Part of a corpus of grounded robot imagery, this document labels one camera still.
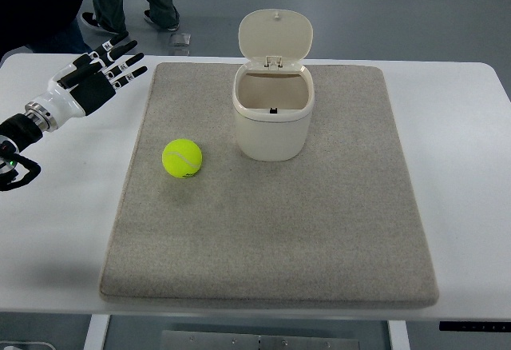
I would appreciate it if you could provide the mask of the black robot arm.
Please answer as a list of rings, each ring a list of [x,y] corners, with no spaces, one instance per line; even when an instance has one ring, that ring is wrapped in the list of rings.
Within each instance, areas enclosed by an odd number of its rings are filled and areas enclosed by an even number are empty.
[[[42,138],[42,131],[25,114],[15,114],[1,124],[1,191],[28,185],[41,166],[21,152]]]

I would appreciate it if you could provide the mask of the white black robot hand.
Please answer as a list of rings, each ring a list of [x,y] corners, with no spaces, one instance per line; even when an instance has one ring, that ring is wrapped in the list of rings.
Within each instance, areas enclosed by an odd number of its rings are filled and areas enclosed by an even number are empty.
[[[132,55],[137,41],[124,32],[95,50],[80,55],[59,70],[46,92],[25,106],[25,115],[43,132],[62,127],[69,119],[85,117],[100,109],[124,86],[144,74],[142,53]]]

